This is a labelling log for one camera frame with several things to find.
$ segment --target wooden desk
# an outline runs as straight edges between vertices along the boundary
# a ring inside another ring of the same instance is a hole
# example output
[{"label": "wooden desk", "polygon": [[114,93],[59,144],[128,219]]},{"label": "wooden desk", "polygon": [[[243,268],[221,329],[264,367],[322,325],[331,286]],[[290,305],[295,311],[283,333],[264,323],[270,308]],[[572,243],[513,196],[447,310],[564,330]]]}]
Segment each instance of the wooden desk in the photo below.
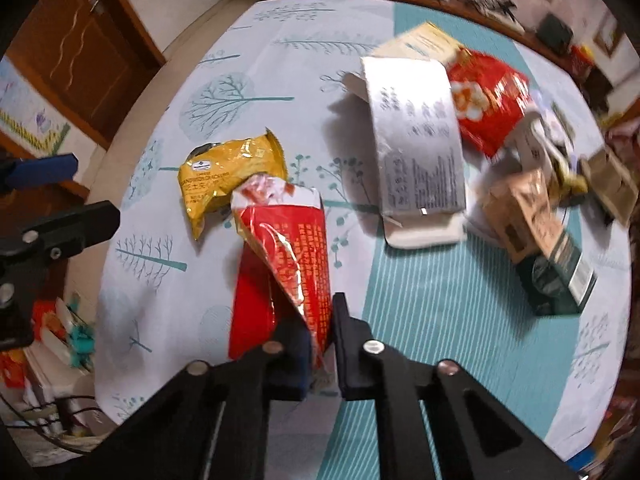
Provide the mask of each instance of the wooden desk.
[{"label": "wooden desk", "polygon": [[569,58],[558,56],[558,54],[553,52],[548,46],[544,45],[538,38],[536,38],[536,35],[533,32],[519,34],[512,28],[509,28],[496,20],[483,16],[475,8],[468,6],[463,0],[449,0],[448,2],[441,2],[440,0],[393,1],[441,10],[442,12],[448,12],[449,14],[454,14],[460,18],[465,18],[470,22],[478,23],[479,25],[490,28],[491,30],[500,32],[524,46],[528,46],[531,50],[540,54],[540,56],[546,57],[549,61],[558,65],[560,68],[565,70],[565,72],[568,72],[569,74],[571,73],[571,62]]}]

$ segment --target blue object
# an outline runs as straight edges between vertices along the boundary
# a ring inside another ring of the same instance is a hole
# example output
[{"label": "blue object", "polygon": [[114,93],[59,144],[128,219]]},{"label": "blue object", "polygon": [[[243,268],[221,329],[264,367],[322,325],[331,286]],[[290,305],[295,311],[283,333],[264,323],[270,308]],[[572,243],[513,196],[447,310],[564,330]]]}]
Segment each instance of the blue object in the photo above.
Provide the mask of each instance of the blue object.
[{"label": "blue object", "polygon": [[45,158],[25,158],[16,161],[14,170],[5,178],[4,183],[11,189],[38,187],[71,180],[76,171],[78,159],[73,153]]},{"label": "blue object", "polygon": [[566,464],[574,471],[580,471],[596,458],[596,453],[590,447],[585,447],[580,453],[573,455]]}]

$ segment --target table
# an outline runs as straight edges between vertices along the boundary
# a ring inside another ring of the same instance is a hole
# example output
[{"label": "table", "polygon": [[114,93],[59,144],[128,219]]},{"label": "table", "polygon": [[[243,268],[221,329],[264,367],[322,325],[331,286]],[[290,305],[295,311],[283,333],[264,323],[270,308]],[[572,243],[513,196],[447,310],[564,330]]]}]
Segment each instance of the table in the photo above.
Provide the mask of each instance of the table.
[{"label": "table", "polygon": [[[375,214],[376,170],[367,104],[340,84],[360,56],[430,20],[470,48],[500,57],[548,92],[578,133],[578,153],[602,139],[571,78],[479,25],[382,0],[269,0],[212,46],[156,126],[122,201],[102,277],[96,393],[116,421],[194,359],[226,359],[242,242],[211,214],[190,239],[177,167],[204,142],[280,139],[290,178],[318,188],[327,218],[330,279],[353,316],[414,360],[453,358],[564,459],[596,431],[622,360],[630,299],[626,231],[588,214],[563,217],[598,281],[578,317],[535,318],[504,250],[473,234],[422,251],[386,246]],[[232,96],[232,104],[224,101]],[[209,100],[202,122],[189,113]],[[478,155],[465,152],[470,180]],[[335,390],[272,407],[267,478],[377,474],[371,402]]]}]

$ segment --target teal stripe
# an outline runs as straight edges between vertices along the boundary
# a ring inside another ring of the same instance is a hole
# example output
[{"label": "teal stripe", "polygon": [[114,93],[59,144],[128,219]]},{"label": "teal stripe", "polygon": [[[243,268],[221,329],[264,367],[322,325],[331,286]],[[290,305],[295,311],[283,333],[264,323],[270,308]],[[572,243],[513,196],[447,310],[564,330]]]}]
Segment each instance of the teal stripe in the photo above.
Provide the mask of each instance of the teal stripe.
[{"label": "teal stripe", "polygon": [[[436,10],[394,8],[396,35],[429,20],[534,81],[508,38]],[[565,223],[580,241],[577,210]],[[456,359],[534,433],[546,435],[569,375],[579,318],[536,318],[504,250],[473,235],[455,246],[395,250],[380,222],[362,319],[376,338],[411,359]],[[343,404],[318,479],[376,478],[376,446],[373,403]]]},{"label": "teal stripe", "polygon": [[116,249],[116,252],[122,253],[122,254],[128,254],[129,256],[140,258],[142,260],[147,260],[155,264],[166,265],[167,267],[178,269],[178,270],[181,270],[182,272],[185,272],[187,270],[187,264],[183,262],[174,262],[173,260],[164,260],[163,258],[155,258],[153,256],[147,256],[146,254],[130,253],[129,251],[125,251],[123,249]]}]

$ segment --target screw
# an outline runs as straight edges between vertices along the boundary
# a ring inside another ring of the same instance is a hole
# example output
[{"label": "screw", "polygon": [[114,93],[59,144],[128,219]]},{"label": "screw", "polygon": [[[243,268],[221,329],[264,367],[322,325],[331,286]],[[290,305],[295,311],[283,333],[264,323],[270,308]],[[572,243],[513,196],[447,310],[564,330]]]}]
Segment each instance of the screw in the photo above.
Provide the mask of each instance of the screw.
[{"label": "screw", "polygon": [[262,351],[265,354],[276,355],[284,350],[284,346],[279,341],[267,341],[262,345]]},{"label": "screw", "polygon": [[209,365],[204,361],[191,361],[187,365],[187,373],[189,375],[204,375],[209,371]]},{"label": "screw", "polygon": [[15,287],[13,283],[3,283],[0,285],[0,308],[8,306],[14,296]]},{"label": "screw", "polygon": [[376,341],[375,339],[369,339],[362,345],[364,351],[369,354],[378,355],[385,349],[384,343]]},{"label": "screw", "polygon": [[452,376],[460,371],[460,367],[456,362],[447,359],[438,363],[438,371],[445,375]]},{"label": "screw", "polygon": [[33,244],[38,239],[37,231],[27,231],[22,235],[22,241],[26,244]]}]

